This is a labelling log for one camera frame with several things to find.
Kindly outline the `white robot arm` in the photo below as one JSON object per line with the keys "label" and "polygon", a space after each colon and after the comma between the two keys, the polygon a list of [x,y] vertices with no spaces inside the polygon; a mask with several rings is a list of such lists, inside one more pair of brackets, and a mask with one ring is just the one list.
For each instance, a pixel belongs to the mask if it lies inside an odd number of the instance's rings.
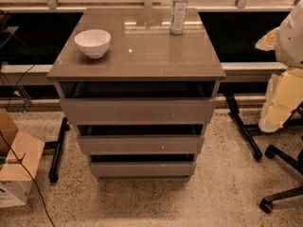
{"label": "white robot arm", "polygon": [[303,1],[297,3],[280,26],[259,39],[255,48],[274,50],[276,60],[287,66],[280,76],[272,75],[269,79],[258,122],[262,131],[274,132],[303,102]]}

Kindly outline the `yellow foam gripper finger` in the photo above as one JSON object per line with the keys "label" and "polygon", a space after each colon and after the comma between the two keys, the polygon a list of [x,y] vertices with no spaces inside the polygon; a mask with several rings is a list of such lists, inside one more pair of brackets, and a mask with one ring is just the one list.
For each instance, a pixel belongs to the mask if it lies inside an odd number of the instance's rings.
{"label": "yellow foam gripper finger", "polygon": [[262,51],[271,51],[276,48],[276,37],[279,32],[279,28],[276,27],[266,33],[261,39],[259,39],[255,48]]}
{"label": "yellow foam gripper finger", "polygon": [[258,126],[264,132],[275,132],[303,102],[303,70],[291,68],[280,76],[273,74],[265,96]]}

